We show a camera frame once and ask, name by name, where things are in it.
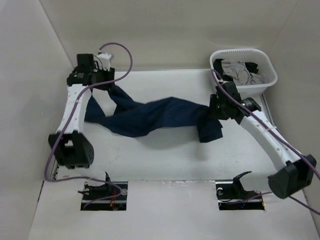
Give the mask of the dark blue denim trousers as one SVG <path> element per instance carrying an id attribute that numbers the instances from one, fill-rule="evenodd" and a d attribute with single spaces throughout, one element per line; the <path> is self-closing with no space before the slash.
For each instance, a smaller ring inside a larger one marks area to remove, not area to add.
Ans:
<path id="1" fill-rule="evenodd" d="M 113 115 L 106 115 L 94 97 L 86 107 L 85 122 L 98 124 L 111 132 L 130 138 L 147 136 L 161 128 L 196 127 L 200 143 L 223 137 L 222 124 L 210 118 L 208 106 L 185 99 L 168 97 L 140 103 L 114 85 L 108 90 L 116 104 Z"/>

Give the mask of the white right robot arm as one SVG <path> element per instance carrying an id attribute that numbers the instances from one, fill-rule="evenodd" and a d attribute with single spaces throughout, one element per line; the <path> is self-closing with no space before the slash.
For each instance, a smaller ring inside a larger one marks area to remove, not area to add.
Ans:
<path id="1" fill-rule="evenodd" d="M 211 116 L 218 120 L 235 120 L 266 152 L 276 169 L 276 173 L 267 178 L 270 190 L 278 198 L 286 199 L 309 186 L 316 159 L 292 147 L 253 98 L 241 98 L 233 82 L 218 83 L 215 88 L 216 93 L 210 97 Z"/>

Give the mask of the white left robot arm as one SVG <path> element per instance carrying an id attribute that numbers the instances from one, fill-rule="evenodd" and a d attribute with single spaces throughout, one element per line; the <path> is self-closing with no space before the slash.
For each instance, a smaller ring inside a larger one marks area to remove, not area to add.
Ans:
<path id="1" fill-rule="evenodd" d="M 92 96 L 88 86 L 115 79 L 112 54 L 99 52 L 95 56 L 83 53 L 76 58 L 77 66 L 66 79 L 67 100 L 62 120 L 56 132 L 48 136 L 51 153 L 44 171 L 46 180 L 50 179 L 48 170 L 52 158 L 67 169 L 88 169 L 93 163 L 94 148 L 83 133 L 86 109 Z"/>

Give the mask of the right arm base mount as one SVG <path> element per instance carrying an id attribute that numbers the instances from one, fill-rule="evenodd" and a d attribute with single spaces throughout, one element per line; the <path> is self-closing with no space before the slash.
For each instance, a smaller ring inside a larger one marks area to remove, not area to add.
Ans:
<path id="1" fill-rule="evenodd" d="M 240 179 L 251 173 L 245 171 L 233 179 L 217 180 L 215 182 L 218 209 L 220 211 L 264 211 L 264 201 L 261 192 L 244 189 Z"/>

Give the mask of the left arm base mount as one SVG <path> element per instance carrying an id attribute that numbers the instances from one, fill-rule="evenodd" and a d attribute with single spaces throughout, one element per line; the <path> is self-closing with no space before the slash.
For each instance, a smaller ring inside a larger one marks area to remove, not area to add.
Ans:
<path id="1" fill-rule="evenodd" d="M 84 183 L 83 190 L 78 191 L 82 195 L 81 211 L 125 211 L 127 209 L 128 187 L 127 181 L 112 182 L 109 174 L 105 172 L 107 183 Z"/>

